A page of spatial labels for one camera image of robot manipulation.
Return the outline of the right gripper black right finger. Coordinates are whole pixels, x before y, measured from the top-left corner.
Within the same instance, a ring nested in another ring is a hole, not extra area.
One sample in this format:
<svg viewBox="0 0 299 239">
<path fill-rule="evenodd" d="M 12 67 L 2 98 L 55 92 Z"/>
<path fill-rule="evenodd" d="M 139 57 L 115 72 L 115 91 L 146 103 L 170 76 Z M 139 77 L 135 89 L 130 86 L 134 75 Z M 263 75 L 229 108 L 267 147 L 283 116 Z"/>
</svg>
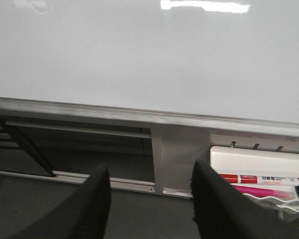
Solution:
<svg viewBox="0 0 299 239">
<path fill-rule="evenodd" d="M 299 228 L 242 195 L 204 161 L 194 164 L 191 193 L 203 239 L 299 239 Z"/>
</svg>

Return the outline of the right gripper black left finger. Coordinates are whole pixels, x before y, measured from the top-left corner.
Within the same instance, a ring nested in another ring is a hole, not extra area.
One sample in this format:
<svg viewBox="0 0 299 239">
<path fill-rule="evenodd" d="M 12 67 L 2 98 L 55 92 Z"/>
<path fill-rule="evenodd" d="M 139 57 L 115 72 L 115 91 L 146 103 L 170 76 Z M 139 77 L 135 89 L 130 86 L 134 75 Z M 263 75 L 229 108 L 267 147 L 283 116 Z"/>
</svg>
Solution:
<svg viewBox="0 0 299 239">
<path fill-rule="evenodd" d="M 102 239 L 111 206 L 109 171 L 99 166 L 50 213 L 11 239 Z"/>
</svg>

